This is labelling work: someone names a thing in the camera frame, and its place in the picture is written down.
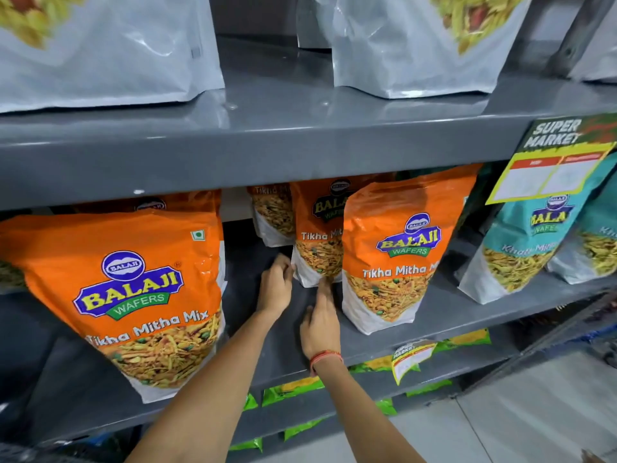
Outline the person's left hand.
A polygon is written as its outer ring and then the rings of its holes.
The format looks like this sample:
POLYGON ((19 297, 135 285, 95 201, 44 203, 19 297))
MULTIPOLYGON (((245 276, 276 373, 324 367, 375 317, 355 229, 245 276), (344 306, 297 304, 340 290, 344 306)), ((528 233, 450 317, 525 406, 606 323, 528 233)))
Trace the person's left hand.
POLYGON ((257 311, 274 323, 289 306, 291 295, 292 283, 290 285, 271 284, 270 268, 266 269, 261 275, 257 311))

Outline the person's right hand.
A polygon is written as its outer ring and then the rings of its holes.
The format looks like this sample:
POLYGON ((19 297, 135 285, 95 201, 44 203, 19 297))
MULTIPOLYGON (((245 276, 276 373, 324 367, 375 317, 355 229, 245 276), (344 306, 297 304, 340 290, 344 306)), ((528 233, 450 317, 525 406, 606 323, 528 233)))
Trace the person's right hand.
POLYGON ((323 350, 341 352, 340 331, 332 283, 328 278, 322 278, 317 289, 310 332, 300 334, 304 356, 310 360, 323 350))

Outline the orange snack mix packet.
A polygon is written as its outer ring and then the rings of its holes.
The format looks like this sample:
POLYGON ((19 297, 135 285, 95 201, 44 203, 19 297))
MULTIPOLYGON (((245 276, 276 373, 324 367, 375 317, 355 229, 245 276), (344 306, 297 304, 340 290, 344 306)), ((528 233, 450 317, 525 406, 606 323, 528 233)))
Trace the orange snack mix packet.
POLYGON ((289 183, 247 186, 255 232, 269 248, 293 246, 296 227, 289 183))
POLYGON ((361 333, 414 321, 481 168, 374 182, 348 198, 342 310, 361 333))
POLYGON ((343 268, 343 216, 351 195, 349 178, 290 183, 295 219, 292 263, 303 287, 316 287, 322 278, 340 282, 343 268))
POLYGON ((166 195, 143 195, 131 199, 99 201, 73 205, 76 213, 135 212, 144 209, 173 212, 216 212, 221 205, 221 190, 193 191, 166 195))
POLYGON ((225 329, 213 210, 20 215, 0 222, 0 260, 100 352, 143 403, 174 397, 225 329))

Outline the person's right forearm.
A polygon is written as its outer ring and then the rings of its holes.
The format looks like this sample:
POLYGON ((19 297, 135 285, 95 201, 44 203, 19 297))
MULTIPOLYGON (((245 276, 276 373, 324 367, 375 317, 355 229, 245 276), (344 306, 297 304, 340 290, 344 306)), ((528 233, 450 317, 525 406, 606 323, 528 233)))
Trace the person's right forearm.
POLYGON ((324 359, 315 369, 335 405, 357 463, 427 463, 344 364, 324 359))

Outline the person's left forearm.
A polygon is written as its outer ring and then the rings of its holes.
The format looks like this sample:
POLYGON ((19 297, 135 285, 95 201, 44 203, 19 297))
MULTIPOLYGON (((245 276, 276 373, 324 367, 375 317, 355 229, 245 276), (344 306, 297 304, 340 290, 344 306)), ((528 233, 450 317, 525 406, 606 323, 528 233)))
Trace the person's left forearm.
POLYGON ((182 387, 125 463, 224 463, 264 341, 285 307, 260 307, 182 387))

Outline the red thread wristband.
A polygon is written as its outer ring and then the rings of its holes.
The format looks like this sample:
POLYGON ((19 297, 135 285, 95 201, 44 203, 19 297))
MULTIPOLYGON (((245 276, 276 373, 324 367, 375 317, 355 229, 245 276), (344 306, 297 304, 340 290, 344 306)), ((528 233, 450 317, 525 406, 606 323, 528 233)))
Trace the red thread wristband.
POLYGON ((315 354, 314 356, 312 356, 310 358, 310 366, 309 366, 309 370, 310 370, 310 374, 312 377, 316 377, 318 376, 318 373, 315 369, 315 366, 321 362, 324 359, 336 359, 338 360, 340 363, 344 364, 342 355, 340 352, 336 351, 336 350, 323 350, 318 352, 317 354, 315 354))

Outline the row of green snack packets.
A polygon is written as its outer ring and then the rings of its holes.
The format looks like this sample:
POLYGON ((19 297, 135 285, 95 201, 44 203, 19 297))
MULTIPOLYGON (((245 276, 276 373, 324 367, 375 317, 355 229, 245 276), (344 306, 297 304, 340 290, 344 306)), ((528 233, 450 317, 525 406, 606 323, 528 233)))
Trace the row of green snack packets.
MULTIPOLYGON (((471 333, 462 334, 459 336, 452 337, 447 340, 437 342, 436 349, 433 352, 433 355, 438 354, 442 351, 454 350, 463 346, 473 346, 477 344, 490 344, 490 333, 487 328, 476 330, 471 333)), ((390 369, 392 356, 384 356, 382 358, 377 358, 371 361, 366 361, 364 363, 356 364, 354 366, 350 366, 349 372, 353 376, 353 374, 359 373, 369 373, 369 372, 385 372, 391 373, 390 369)), ((285 383, 280 386, 274 386, 271 388, 264 389, 261 405, 258 406, 255 402, 254 398, 249 395, 247 396, 247 404, 245 406, 245 411, 251 411, 254 409, 258 409, 260 407, 267 407, 270 405, 274 405, 283 400, 296 397, 299 395, 303 395, 310 391, 314 391, 317 389, 325 389, 324 384, 318 377, 309 377, 298 381, 293 381, 289 383, 285 383)), ((385 398, 379 401, 375 401, 376 405, 381 409, 384 415, 396 415, 397 410, 393 405, 392 398, 385 398)), ((237 443, 232 445, 229 448, 229 451, 241 451, 244 449, 258 449, 260 452, 263 451, 262 438, 254 438, 245 443, 237 443)))

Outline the yellow shelf price label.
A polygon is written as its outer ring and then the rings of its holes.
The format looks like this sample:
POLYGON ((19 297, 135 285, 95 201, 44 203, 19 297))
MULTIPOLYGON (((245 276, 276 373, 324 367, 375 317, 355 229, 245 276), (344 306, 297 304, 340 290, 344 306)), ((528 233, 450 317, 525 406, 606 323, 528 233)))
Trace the yellow shelf price label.
POLYGON ((391 358, 391 371, 397 385, 409 372, 420 371, 420 364, 433 355, 437 342, 419 340, 399 347, 391 358))
POLYGON ((486 205, 578 194, 617 146, 617 112, 532 122, 486 205))

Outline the teal snack mix packet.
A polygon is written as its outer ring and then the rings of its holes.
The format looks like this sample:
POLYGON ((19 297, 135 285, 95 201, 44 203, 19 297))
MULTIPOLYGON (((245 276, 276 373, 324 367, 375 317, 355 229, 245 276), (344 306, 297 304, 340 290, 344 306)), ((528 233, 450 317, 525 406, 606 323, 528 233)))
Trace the teal snack mix packet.
POLYGON ((569 285, 617 272, 617 172, 585 204, 547 270, 569 285))
POLYGON ((504 203, 474 256, 459 269, 459 290, 488 304, 524 288, 556 253, 590 195, 615 165, 617 152, 612 152, 577 194, 504 203))

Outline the grey metal shelf upright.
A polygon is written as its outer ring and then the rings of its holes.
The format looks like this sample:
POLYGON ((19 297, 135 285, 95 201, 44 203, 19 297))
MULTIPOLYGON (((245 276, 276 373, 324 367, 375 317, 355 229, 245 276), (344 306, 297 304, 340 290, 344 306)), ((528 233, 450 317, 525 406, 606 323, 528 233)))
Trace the grey metal shelf upright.
POLYGON ((580 54, 605 18, 617 18, 617 0, 584 0, 558 51, 551 56, 548 71, 552 75, 568 78, 580 54))

